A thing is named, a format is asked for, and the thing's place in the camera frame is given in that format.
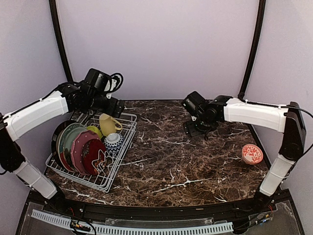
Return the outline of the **yellow ceramic mug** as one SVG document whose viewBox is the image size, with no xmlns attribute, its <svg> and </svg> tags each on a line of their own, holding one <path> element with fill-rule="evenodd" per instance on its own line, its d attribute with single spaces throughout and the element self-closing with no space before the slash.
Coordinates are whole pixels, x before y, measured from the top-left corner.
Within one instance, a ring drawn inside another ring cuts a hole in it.
<svg viewBox="0 0 313 235">
<path fill-rule="evenodd" d="M 116 133 L 123 129 L 122 124 L 115 118 L 107 115 L 101 114 L 99 117 L 99 125 L 102 134 L 107 137 L 109 134 Z"/>
</svg>

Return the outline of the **red teal floral plate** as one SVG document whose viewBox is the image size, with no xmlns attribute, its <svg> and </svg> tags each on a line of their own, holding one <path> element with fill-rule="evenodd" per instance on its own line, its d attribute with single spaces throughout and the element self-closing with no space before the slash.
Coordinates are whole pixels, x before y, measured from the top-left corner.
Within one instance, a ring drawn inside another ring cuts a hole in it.
<svg viewBox="0 0 313 235">
<path fill-rule="evenodd" d="M 68 163 L 68 160 L 66 158 L 66 154 L 64 151 L 65 138 L 66 138 L 67 134 L 69 133 L 68 132 L 69 128 L 70 128 L 70 125 L 68 127 L 64 128 L 57 137 L 57 141 L 56 141 L 57 154 L 58 154 L 58 158 L 61 162 L 61 165 L 64 169 L 66 169 L 69 172 L 77 172 L 77 170 L 74 167 L 72 167 L 71 164 Z"/>
</svg>

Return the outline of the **black rimmed cream plate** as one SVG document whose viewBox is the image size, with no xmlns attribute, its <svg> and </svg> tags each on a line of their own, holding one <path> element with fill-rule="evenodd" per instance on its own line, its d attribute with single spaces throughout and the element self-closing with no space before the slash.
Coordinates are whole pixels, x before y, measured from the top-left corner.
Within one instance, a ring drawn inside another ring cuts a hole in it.
<svg viewBox="0 0 313 235">
<path fill-rule="evenodd" d="M 69 125 L 75 123 L 76 121 L 74 120 L 66 120 L 64 122 L 62 122 L 61 124 L 58 125 L 58 127 L 55 129 L 53 135 L 52 135 L 52 140 L 51 140 L 51 153 L 52 153 L 52 157 L 54 159 L 54 161 L 62 168 L 64 168 L 64 166 L 61 163 L 61 160 L 59 158 L 59 155 L 57 153 L 57 137 L 59 136 L 59 134 L 65 130 L 66 127 L 68 127 Z"/>
</svg>

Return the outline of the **red white patterned bowl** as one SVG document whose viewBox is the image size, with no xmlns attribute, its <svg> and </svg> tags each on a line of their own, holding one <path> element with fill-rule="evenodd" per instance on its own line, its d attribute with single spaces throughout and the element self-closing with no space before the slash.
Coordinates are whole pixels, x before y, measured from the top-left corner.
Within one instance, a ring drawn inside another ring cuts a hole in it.
<svg viewBox="0 0 313 235">
<path fill-rule="evenodd" d="M 242 158 L 246 164 L 256 165 L 263 160 L 262 150 L 254 144 L 246 144 L 242 148 Z"/>
</svg>

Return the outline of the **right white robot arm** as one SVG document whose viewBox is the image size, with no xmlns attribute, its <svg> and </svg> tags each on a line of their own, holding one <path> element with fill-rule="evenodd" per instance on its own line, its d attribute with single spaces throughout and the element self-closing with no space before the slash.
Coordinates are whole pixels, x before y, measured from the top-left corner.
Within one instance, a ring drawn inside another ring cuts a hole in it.
<svg viewBox="0 0 313 235">
<path fill-rule="evenodd" d="M 191 120 L 184 123 L 189 137 L 206 135 L 217 129 L 222 122 L 242 123 L 252 127 L 276 132 L 281 137 L 277 155 L 259 186 L 258 194 L 250 200 L 250 209 L 261 212 L 295 164 L 307 154 L 306 126 L 301 109 L 296 102 L 290 104 L 266 104 L 220 95 L 212 100 L 205 99 L 193 91 L 181 103 Z"/>
</svg>

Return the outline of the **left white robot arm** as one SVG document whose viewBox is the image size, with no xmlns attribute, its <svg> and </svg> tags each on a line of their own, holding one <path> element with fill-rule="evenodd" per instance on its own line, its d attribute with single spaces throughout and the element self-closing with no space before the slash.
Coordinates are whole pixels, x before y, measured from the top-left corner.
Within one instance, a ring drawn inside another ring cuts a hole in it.
<svg viewBox="0 0 313 235">
<path fill-rule="evenodd" d="M 0 117 L 0 166 L 35 189 L 58 213 L 66 213 L 69 203 L 57 186 L 38 170 L 23 154 L 16 143 L 26 133 L 38 126 L 67 113 L 79 110 L 102 111 L 114 118 L 121 116 L 125 102 L 107 97 L 111 91 L 87 93 L 82 84 L 62 83 L 48 95 L 16 111 Z"/>
</svg>

